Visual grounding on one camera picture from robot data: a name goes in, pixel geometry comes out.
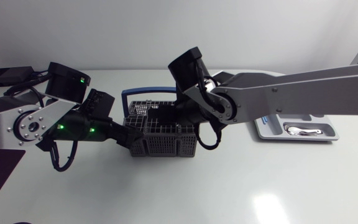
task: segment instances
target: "black cover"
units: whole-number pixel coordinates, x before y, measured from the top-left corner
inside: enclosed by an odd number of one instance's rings
[[[0,86],[11,86],[24,82],[34,70],[31,66],[0,68]]]

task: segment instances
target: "gray plastic basket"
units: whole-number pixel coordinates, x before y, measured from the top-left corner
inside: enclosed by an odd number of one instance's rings
[[[173,105],[173,101],[132,101],[129,115],[124,124],[131,125],[144,133],[129,151],[132,156],[153,157],[194,157],[197,138],[193,126],[181,126],[176,123],[159,124],[158,119],[150,119],[147,111],[159,105]]]

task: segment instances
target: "metal spoon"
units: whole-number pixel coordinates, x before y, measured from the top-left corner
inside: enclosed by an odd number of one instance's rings
[[[289,125],[284,125],[284,130],[290,135],[315,135],[323,133],[320,129],[301,129]]]

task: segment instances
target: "dish rack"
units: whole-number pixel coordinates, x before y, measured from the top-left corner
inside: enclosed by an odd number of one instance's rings
[[[132,101],[127,105],[128,95],[156,92],[176,93],[176,89],[147,87],[124,90],[121,93],[124,125],[136,127],[144,134],[129,149],[131,156],[194,157],[197,145],[194,126],[182,126],[176,122],[161,124],[158,118],[148,117],[149,109],[157,109],[160,105],[174,105],[174,101]]]

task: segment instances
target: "white table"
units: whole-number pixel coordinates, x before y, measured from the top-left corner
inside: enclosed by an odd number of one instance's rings
[[[118,123],[122,90],[175,84],[168,70],[85,73],[90,88],[116,97],[110,116]],[[0,223],[358,223],[358,116],[329,118],[337,142],[262,141],[242,123],[226,127],[214,151],[198,145],[194,158],[131,157],[114,140],[80,142],[63,173],[28,147],[0,191]],[[214,142],[207,124],[201,132]],[[70,143],[59,146],[63,158]]]

